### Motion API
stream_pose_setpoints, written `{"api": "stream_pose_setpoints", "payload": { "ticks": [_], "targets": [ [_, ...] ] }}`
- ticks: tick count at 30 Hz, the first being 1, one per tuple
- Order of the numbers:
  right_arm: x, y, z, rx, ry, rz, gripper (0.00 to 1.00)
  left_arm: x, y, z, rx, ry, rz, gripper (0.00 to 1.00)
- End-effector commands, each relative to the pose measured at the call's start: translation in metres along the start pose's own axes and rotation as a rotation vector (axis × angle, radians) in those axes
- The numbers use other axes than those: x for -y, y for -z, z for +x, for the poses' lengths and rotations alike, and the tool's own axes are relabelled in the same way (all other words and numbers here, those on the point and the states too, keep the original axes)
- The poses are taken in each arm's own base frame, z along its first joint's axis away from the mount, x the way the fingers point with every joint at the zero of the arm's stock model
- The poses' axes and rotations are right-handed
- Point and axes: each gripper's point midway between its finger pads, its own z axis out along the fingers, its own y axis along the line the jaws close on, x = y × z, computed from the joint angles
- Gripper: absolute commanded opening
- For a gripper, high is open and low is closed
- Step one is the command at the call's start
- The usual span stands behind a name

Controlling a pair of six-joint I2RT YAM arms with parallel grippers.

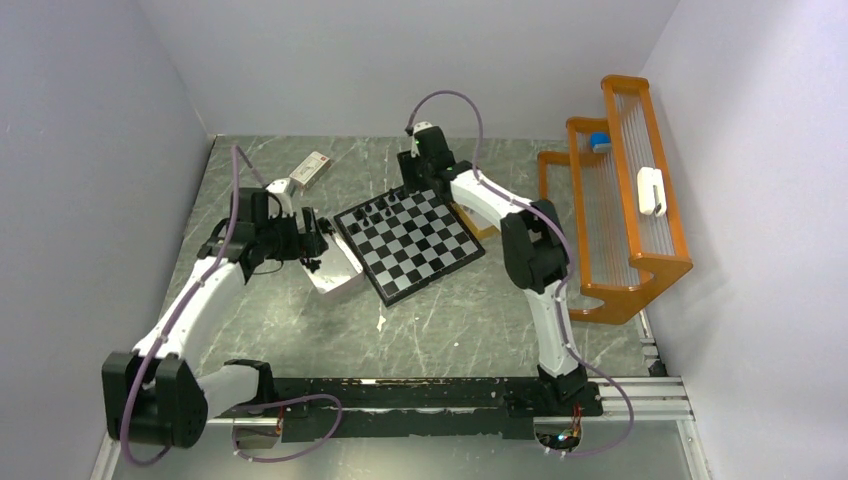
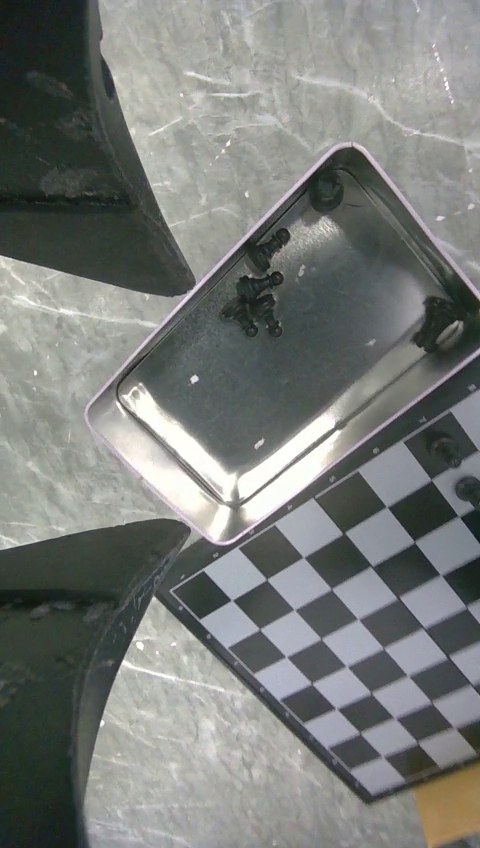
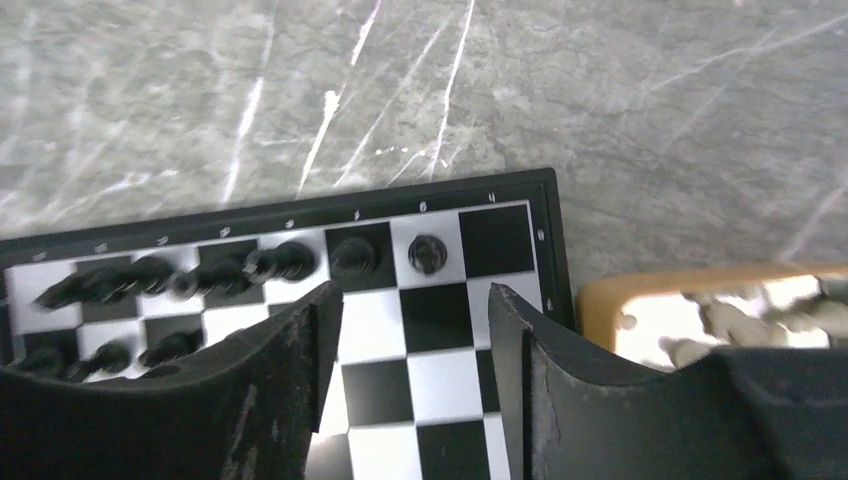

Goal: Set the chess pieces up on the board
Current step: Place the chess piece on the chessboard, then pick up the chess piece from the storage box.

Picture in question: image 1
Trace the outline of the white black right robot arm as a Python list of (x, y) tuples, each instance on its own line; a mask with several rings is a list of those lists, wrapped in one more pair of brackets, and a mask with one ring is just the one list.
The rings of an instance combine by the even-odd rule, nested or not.
[(472, 163), (456, 161), (438, 126), (419, 122), (405, 131), (411, 146), (397, 156), (405, 188), (431, 190), (496, 227), (506, 273), (527, 298), (537, 336), (539, 378), (529, 392), (508, 395), (513, 409), (540, 416), (600, 415), (599, 394), (572, 345), (566, 319), (570, 256), (552, 203), (517, 196)]

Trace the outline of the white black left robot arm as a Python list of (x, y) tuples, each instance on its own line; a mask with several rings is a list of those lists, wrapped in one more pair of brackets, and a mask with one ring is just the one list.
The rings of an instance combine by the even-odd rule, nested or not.
[(281, 194), (242, 187), (200, 247), (186, 285), (156, 326), (130, 351), (113, 352), (101, 369), (109, 436), (116, 441), (189, 448), (208, 420), (244, 408), (261, 416), (279, 395), (268, 363), (229, 360), (197, 377), (199, 358), (225, 308), (268, 260), (319, 269), (328, 243), (324, 220), (295, 210)]

